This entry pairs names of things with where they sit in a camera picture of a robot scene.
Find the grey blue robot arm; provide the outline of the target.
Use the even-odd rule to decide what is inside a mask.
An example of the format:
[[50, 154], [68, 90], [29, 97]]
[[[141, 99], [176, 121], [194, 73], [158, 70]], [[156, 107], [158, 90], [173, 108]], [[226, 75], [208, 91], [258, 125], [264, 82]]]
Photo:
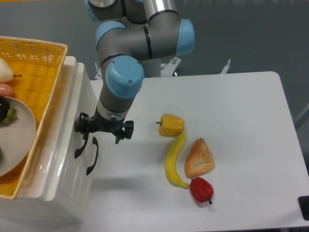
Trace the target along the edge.
[[179, 17], [173, 0], [87, 0], [85, 5], [101, 21], [96, 49], [103, 87], [94, 115], [80, 113], [75, 131], [85, 141], [98, 131], [116, 141], [130, 139], [134, 123], [125, 118], [142, 86], [141, 63], [193, 51], [194, 26]]

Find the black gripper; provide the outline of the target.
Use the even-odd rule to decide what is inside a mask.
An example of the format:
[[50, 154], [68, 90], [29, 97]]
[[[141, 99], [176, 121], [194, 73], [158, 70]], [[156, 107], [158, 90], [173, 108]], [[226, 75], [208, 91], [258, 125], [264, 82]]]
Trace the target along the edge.
[[121, 140], [131, 139], [134, 130], [134, 121], [128, 120], [108, 120], [100, 114], [89, 117], [88, 114], [81, 112], [74, 123], [74, 131], [83, 135], [83, 139], [88, 138], [91, 132], [107, 132], [115, 136], [115, 143]]

